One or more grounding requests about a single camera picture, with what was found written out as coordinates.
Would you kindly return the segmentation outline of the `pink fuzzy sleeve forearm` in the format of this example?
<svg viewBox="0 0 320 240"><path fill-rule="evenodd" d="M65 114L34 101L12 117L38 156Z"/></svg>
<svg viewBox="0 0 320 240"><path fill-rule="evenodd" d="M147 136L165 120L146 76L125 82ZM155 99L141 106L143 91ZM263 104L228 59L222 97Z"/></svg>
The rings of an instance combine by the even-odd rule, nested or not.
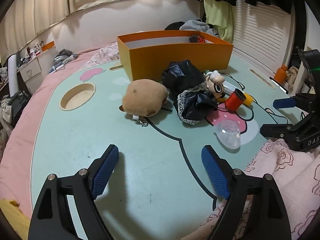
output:
<svg viewBox="0 0 320 240"><path fill-rule="evenodd" d="M274 177L289 217L291 238L299 239L319 209L319 148L298 152L283 139L268 140L244 173Z"/></svg>

